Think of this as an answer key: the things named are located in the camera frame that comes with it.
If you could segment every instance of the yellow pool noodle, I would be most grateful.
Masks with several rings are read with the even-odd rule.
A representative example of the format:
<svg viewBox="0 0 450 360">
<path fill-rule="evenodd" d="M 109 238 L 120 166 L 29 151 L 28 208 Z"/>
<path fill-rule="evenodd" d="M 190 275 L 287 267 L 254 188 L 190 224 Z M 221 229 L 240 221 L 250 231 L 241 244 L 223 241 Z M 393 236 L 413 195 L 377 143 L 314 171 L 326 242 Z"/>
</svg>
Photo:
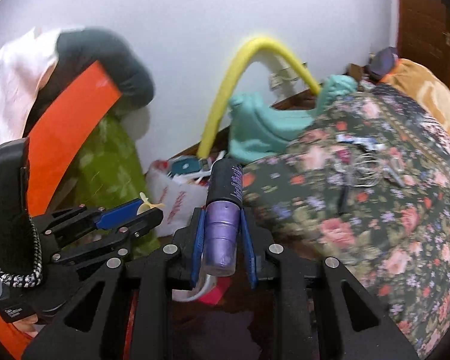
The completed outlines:
<svg viewBox="0 0 450 360">
<path fill-rule="evenodd" d="M 247 68 L 250 59 L 261 50 L 268 50 L 281 56 L 309 86 L 314 95 L 320 93 L 320 85 L 313 79 L 308 69 L 285 46 L 272 38 L 260 37 L 250 40 L 236 54 L 220 85 L 220 89 L 208 114 L 207 123 L 202 133 L 202 140 L 197 150 L 197 156 L 199 158 L 209 156 L 210 150 L 214 145 L 220 121 L 227 109 L 228 99 L 232 96 L 236 84 Z"/>
</svg>

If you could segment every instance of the teal plastic object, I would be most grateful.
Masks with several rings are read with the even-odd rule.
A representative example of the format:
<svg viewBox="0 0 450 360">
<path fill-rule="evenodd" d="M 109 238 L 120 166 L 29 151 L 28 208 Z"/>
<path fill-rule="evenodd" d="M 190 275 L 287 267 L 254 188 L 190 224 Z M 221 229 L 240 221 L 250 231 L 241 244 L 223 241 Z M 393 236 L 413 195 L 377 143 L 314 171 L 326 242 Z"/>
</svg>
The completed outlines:
<svg viewBox="0 0 450 360">
<path fill-rule="evenodd" d="M 229 154 L 243 164 L 270 155 L 285 153 L 296 139 L 339 96 L 355 92 L 356 81 L 349 76 L 330 76 L 325 82 L 315 109 L 279 111 L 263 103 L 258 93 L 244 93 L 230 98 L 232 123 Z"/>
</svg>

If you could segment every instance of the wooden door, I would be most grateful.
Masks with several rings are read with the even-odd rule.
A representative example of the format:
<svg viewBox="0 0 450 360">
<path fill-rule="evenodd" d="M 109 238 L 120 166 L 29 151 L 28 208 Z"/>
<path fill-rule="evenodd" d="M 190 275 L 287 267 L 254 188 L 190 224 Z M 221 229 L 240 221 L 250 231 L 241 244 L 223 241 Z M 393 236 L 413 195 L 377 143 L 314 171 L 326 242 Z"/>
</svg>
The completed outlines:
<svg viewBox="0 0 450 360">
<path fill-rule="evenodd" d="M 450 13 L 441 0 L 400 0 L 397 48 L 450 88 Z"/>
</svg>

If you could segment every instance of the floral fabric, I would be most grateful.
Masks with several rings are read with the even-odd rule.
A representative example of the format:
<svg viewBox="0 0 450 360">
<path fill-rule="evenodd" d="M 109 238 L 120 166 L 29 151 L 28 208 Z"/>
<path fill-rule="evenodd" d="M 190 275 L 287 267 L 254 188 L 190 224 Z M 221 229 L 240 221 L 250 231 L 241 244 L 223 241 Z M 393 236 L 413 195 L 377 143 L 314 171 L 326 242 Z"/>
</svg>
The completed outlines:
<svg viewBox="0 0 450 360">
<path fill-rule="evenodd" d="M 373 91 L 336 101 L 287 154 L 247 166 L 244 201 L 280 242 L 339 258 L 425 358 L 450 326 L 450 154 L 412 120 L 431 118 L 411 111 L 416 102 L 388 85 Z M 405 187 L 381 178 L 351 188 L 339 216 L 337 153 L 363 154 L 337 142 L 344 133 L 385 144 L 380 157 L 399 162 Z"/>
</svg>

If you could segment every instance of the triangular cutout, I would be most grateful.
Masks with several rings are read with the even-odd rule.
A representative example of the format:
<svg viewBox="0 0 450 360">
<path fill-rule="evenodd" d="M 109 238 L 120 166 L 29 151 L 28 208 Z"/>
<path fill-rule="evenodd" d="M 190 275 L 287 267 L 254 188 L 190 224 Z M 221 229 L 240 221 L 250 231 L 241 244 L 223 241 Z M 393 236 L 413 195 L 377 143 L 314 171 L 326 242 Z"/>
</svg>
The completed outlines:
<svg viewBox="0 0 450 360">
<path fill-rule="evenodd" d="M 353 330 L 361 332 L 379 325 L 379 320 L 373 311 L 346 281 L 342 282 L 342 292 Z"/>
<path fill-rule="evenodd" d="M 73 311 L 66 316 L 65 325 L 80 332 L 89 332 L 94 322 L 98 303 L 102 297 L 105 282 L 101 281 L 95 284 L 91 291 L 82 299 Z"/>
</svg>

